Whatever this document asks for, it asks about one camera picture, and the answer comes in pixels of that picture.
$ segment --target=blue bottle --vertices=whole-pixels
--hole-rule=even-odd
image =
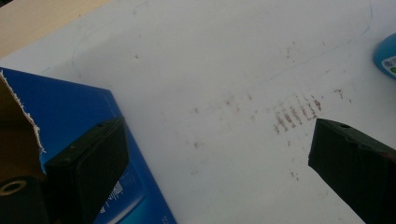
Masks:
[[[379,44],[374,62],[383,73],[396,79],[396,34],[388,36]]]

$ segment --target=open box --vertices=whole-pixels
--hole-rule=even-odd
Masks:
[[[121,117],[108,90],[0,68],[0,182],[43,164],[93,125]],[[127,128],[129,164],[95,223],[176,223]]]

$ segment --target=torn cardboard edge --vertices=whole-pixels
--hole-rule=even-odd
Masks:
[[[12,90],[12,88],[9,86],[7,79],[4,77],[3,75],[3,70],[0,70],[0,79],[2,80],[2,82],[0,82],[0,85],[5,85],[7,87],[7,89],[9,90],[9,92],[11,93],[11,95],[13,96],[14,100],[16,101],[16,103],[20,106],[21,108],[21,112],[23,113],[23,115],[26,117],[26,119],[32,124],[32,128],[33,131],[35,132],[35,139],[37,141],[38,144],[38,151],[39,153],[45,153],[45,149],[43,148],[43,146],[41,145],[41,141],[40,141],[40,128],[35,124],[35,121],[32,119],[32,117],[30,116],[29,113],[26,113],[26,111],[23,109],[23,103],[21,102],[20,98],[18,98],[17,94]]]

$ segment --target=white surface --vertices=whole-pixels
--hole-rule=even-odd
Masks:
[[[362,223],[307,155],[315,116],[396,148],[396,81],[372,63],[395,9],[120,0],[0,65],[111,89],[179,223]]]

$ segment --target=beige table edge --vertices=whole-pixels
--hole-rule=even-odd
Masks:
[[[0,7],[0,59],[110,0],[14,0]]]

